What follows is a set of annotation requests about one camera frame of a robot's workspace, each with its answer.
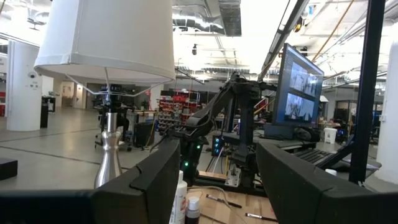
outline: box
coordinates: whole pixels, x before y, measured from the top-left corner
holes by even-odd
[[[18,161],[0,158],[0,180],[15,177],[18,174]]]

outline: black robotic arm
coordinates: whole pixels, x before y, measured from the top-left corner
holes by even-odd
[[[275,86],[265,83],[247,81],[238,75],[233,75],[220,92],[207,104],[187,119],[185,126],[180,129],[170,128],[165,138],[178,138],[181,147],[181,166],[184,171],[184,181],[193,185],[198,175],[197,165],[204,144],[208,144],[205,136],[211,131],[218,113],[225,108],[231,99],[236,98],[241,106],[241,135],[240,145],[234,151],[232,159],[240,164],[247,164],[247,146],[253,140],[253,107],[260,100],[261,90],[272,89]]]

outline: silver lamp base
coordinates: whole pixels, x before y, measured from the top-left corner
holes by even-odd
[[[101,187],[108,181],[122,174],[119,161],[119,140],[121,133],[116,131],[117,113],[108,113],[108,127],[101,134],[104,157],[95,177],[94,188]]]

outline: black pole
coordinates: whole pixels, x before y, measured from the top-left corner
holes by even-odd
[[[374,88],[376,85],[377,67],[379,65],[380,39],[384,20],[384,5],[385,1],[368,1],[356,110],[355,140],[351,156],[351,169],[349,171],[349,181],[355,184],[364,182],[366,178]]]
[[[234,117],[236,110],[236,96],[229,100],[228,108],[227,108],[227,120],[226,120],[226,132],[231,133],[234,129]]]

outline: white bottle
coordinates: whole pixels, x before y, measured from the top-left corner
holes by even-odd
[[[184,224],[185,209],[187,207],[187,183],[182,180],[184,173],[180,171],[178,176],[177,190],[175,191],[172,213],[169,224]]]

